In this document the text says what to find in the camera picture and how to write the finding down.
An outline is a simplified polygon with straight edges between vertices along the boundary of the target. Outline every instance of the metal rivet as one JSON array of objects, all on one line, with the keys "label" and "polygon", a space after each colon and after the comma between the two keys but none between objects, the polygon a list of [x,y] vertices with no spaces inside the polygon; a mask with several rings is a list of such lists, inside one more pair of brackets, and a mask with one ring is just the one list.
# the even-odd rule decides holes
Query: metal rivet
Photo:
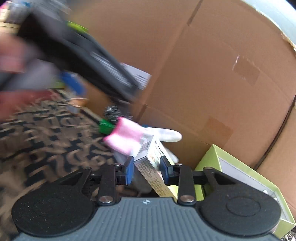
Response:
[{"label": "metal rivet", "polygon": [[191,195],[182,195],[182,196],[180,197],[180,200],[181,200],[182,202],[193,202],[193,201],[194,201],[194,197],[191,196]]},{"label": "metal rivet", "polygon": [[99,198],[99,201],[102,202],[102,203],[111,203],[111,202],[113,202],[113,197],[111,197],[111,196],[101,196]]}]

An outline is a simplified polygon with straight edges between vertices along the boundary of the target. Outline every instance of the blue object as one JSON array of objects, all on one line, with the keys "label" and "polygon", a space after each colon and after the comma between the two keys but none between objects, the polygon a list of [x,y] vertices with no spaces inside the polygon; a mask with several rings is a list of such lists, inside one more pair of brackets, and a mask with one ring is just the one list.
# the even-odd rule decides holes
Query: blue object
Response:
[{"label": "blue object", "polygon": [[130,185],[131,184],[131,180],[133,179],[133,161],[134,158],[132,156],[129,157],[130,159],[126,161],[126,163],[128,163],[127,167],[126,167],[126,184]]},{"label": "blue object", "polygon": [[60,78],[67,86],[69,86],[78,96],[85,96],[86,89],[84,85],[75,76],[68,72],[61,72]]},{"label": "blue object", "polygon": [[31,7],[31,4],[29,2],[23,2],[23,5],[26,7]]},{"label": "blue object", "polygon": [[166,165],[165,160],[163,159],[163,157],[160,158],[160,162],[159,162],[159,169],[161,172],[161,175],[163,177],[163,182],[165,184],[168,183],[169,180],[169,167]]}]

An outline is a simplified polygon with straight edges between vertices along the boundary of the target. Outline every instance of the barcode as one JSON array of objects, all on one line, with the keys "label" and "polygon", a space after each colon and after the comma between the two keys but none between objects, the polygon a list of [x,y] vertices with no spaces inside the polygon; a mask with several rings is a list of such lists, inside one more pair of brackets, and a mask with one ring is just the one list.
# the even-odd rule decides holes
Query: barcode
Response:
[{"label": "barcode", "polygon": [[131,84],[128,82],[128,80],[120,73],[118,70],[110,63],[109,60],[105,59],[104,57],[96,54],[95,52],[92,52],[91,54],[97,61],[99,61],[106,70],[112,74],[115,78],[117,78],[122,84],[132,87]]},{"label": "barcode", "polygon": [[149,141],[149,142],[145,143],[144,145],[142,145],[139,153],[148,150],[150,143],[151,143],[151,141]]}]

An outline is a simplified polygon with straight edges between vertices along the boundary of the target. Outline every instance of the human hand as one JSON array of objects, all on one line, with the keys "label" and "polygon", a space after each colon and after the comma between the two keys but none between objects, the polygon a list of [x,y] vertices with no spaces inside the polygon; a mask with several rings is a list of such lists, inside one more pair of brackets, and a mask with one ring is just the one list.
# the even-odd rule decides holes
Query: human hand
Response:
[{"label": "human hand", "polygon": [[[24,72],[25,43],[17,36],[0,33],[0,71]],[[0,121],[35,102],[36,99],[51,99],[53,93],[48,90],[31,91],[1,91],[0,92]]]}]

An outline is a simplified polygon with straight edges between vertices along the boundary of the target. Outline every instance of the green object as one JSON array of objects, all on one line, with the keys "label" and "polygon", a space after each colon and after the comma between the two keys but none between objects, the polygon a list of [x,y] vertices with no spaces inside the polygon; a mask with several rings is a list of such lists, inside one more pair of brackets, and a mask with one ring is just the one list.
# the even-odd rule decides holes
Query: green object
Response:
[{"label": "green object", "polygon": [[83,33],[87,33],[88,32],[88,29],[87,28],[82,27],[81,25],[78,25],[76,23],[73,23],[73,22],[68,21],[67,25],[69,27],[71,27],[71,28],[74,28],[74,29],[80,31],[80,32],[83,32]]},{"label": "green object", "polygon": [[[195,170],[202,171],[204,167],[213,167],[258,190],[266,190],[270,196],[276,198],[282,209],[281,219],[274,232],[278,238],[283,237],[295,226],[295,220],[280,189],[226,151],[212,145]],[[200,185],[195,185],[195,194],[198,201],[204,199]]]},{"label": "green object", "polygon": [[100,121],[100,125],[99,125],[99,132],[109,135],[113,131],[114,127],[115,127],[115,125],[102,119]]}]

